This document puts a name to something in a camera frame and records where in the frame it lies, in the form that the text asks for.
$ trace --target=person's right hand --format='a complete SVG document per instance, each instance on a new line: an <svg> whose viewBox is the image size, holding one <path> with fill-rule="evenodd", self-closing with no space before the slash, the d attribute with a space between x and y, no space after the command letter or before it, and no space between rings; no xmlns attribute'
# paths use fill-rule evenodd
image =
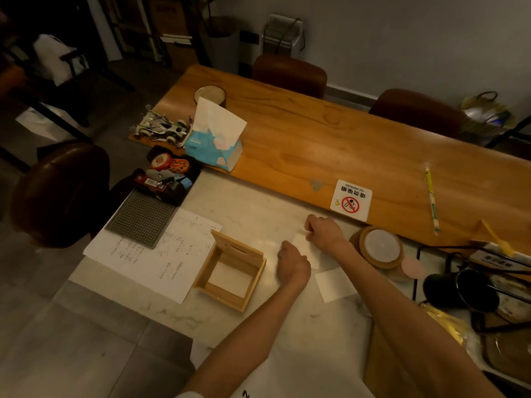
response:
<svg viewBox="0 0 531 398"><path fill-rule="evenodd" d="M332 218L318 218L314 214L309 214L304 229L313 232L306 236L306 240L327 254L332 254L338 242L346 241L340 227Z"/></svg>

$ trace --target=yellow pencil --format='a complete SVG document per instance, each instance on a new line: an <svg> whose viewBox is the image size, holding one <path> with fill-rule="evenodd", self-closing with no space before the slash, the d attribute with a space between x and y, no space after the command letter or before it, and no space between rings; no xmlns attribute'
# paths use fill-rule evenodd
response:
<svg viewBox="0 0 531 398"><path fill-rule="evenodd" d="M430 168L426 166L426 185L428 186L428 194L430 196L430 206L432 211L432 219L433 219L433 231L436 236L439 235L439 232L441 231L441 228L439 227L439 218L437 217L437 208L435 206L435 195L433 192L433 183L431 180L431 172Z"/></svg>

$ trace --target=gray wall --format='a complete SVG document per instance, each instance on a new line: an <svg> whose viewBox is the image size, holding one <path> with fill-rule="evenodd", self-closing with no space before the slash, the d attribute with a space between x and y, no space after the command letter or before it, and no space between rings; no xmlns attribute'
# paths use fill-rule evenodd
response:
<svg viewBox="0 0 531 398"><path fill-rule="evenodd" d="M303 59L329 85L378 96L391 87L451 104L495 89L531 113L531 0L217 0L213 13L261 32L269 12L300 17ZM259 53L254 46L248 60Z"/></svg>

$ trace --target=hand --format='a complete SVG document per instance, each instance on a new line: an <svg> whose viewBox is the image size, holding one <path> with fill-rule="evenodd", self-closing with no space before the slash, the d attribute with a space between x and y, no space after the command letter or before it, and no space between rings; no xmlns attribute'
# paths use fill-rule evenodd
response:
<svg viewBox="0 0 531 398"><path fill-rule="evenodd" d="M304 228L313 232L306 236L306 240L330 255L334 252L334 246L338 242L346 241L343 232L332 218L317 218L314 214L309 214Z"/></svg>
<svg viewBox="0 0 531 398"><path fill-rule="evenodd" d="M278 252L277 276L281 285L295 284L304 289L308 284L312 268L306 256L289 241L283 241Z"/></svg>

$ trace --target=woven basket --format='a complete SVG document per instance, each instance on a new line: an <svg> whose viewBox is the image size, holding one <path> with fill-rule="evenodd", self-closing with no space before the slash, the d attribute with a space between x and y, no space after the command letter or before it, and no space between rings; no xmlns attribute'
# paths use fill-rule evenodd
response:
<svg viewBox="0 0 531 398"><path fill-rule="evenodd" d="M461 106L459 106L459 108L461 110L466 110L479 107L484 111L493 110L496 114L508 111L511 116L509 119L507 119L503 126L500 127L487 122L475 121L468 116L465 116L465 119L461 124L461 131L479 134L483 137L495 137L497 135L503 134L507 130L513 129L518 123L516 121L516 117L509 111L507 106L495 101L497 97L498 93L495 91L483 92L477 96L469 96L468 98L464 99L463 102L461 102Z"/></svg>

